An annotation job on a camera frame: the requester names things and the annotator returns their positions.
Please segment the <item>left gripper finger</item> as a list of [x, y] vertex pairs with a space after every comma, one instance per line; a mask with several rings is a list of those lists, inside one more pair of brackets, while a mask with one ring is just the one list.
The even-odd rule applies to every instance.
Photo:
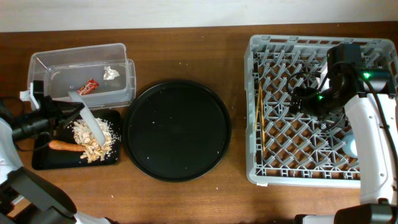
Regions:
[[85, 105], [82, 102], [60, 102], [60, 110], [62, 112], [80, 112]]
[[81, 109], [76, 109], [63, 113], [58, 121], [58, 129], [66, 128], [69, 123], [71, 123], [77, 116], [80, 115], [80, 111]]

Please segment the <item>grey plate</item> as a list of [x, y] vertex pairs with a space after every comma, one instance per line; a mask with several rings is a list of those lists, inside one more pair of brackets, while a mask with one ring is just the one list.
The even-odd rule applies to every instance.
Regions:
[[92, 112], [90, 111], [89, 107], [86, 105], [84, 100], [81, 96], [75, 91], [68, 92], [69, 97], [71, 98], [72, 102], [75, 103], [82, 103], [83, 108], [80, 111], [80, 116], [86, 122], [87, 126], [90, 128], [91, 132], [93, 133], [95, 139], [98, 142], [99, 146], [103, 146], [106, 142], [106, 138], [97, 123], [95, 117], [93, 116]]

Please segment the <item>orange carrot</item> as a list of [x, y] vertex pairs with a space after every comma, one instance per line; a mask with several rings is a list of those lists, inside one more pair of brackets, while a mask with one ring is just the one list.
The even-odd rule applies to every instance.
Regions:
[[79, 144], [71, 144], [59, 140], [50, 141], [49, 148], [58, 151], [72, 151], [72, 152], [84, 152], [86, 150], [85, 146]]

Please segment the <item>red snack wrapper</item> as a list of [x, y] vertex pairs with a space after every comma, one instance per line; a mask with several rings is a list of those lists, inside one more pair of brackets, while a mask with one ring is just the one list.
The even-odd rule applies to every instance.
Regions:
[[76, 92], [79, 95], [88, 95], [98, 87], [99, 87], [99, 83], [91, 78]]

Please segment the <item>wooden chopstick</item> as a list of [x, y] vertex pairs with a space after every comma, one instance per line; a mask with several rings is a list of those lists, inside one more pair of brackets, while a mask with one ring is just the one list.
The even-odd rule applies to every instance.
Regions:
[[262, 151], [266, 150], [265, 148], [265, 130], [264, 130], [264, 103], [263, 103], [263, 90], [262, 83], [259, 84], [259, 96], [260, 96], [260, 114], [261, 114], [261, 143], [262, 143]]
[[257, 93], [257, 101], [256, 101], [256, 119], [254, 121], [254, 130], [257, 131], [257, 122], [259, 117], [259, 107], [261, 104], [261, 95], [262, 95], [262, 84], [261, 81], [258, 82], [258, 93]]

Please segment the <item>rice and peanut shells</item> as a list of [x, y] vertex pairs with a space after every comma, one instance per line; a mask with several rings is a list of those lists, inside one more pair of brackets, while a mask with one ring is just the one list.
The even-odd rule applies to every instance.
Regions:
[[105, 136], [105, 143], [100, 146], [94, 134], [83, 119], [73, 122], [72, 131], [75, 142], [85, 147], [85, 151], [80, 156], [87, 159], [88, 163], [105, 161], [110, 159], [116, 152], [114, 144], [120, 139], [119, 134], [111, 127], [112, 123], [101, 118], [96, 118], [101, 131]]

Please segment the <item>white tissue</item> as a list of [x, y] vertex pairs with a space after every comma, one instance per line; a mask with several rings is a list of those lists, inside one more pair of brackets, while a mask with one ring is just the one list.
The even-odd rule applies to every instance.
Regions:
[[104, 75], [103, 75], [104, 80], [114, 80], [115, 78], [117, 78], [119, 76], [120, 76], [120, 74], [117, 70], [112, 69], [110, 66], [104, 67]]

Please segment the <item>blue plastic cup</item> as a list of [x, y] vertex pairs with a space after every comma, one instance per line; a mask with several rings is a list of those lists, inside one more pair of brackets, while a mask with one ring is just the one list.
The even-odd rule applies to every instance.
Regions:
[[357, 149], [356, 149], [356, 142], [354, 139], [354, 134], [348, 134], [346, 135], [342, 141], [344, 142], [344, 146], [343, 146], [343, 152], [352, 157], [352, 158], [357, 158], [358, 157], [358, 153], [357, 153]]

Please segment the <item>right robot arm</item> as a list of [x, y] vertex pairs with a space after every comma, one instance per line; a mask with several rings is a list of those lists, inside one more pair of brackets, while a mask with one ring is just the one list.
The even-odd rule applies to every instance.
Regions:
[[294, 223], [397, 223], [396, 90], [391, 73], [337, 62], [323, 79], [329, 87], [295, 87], [290, 112], [324, 120], [344, 114], [353, 131], [360, 204], [334, 215], [297, 215]]

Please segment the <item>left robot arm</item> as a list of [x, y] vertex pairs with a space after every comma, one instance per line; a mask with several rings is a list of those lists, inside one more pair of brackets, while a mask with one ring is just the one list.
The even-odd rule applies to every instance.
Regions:
[[77, 211], [70, 197], [56, 185], [26, 169], [16, 142], [49, 134], [58, 124], [77, 117], [85, 105], [80, 102], [40, 99], [40, 108], [13, 116], [1, 98], [1, 223], [105, 223]]

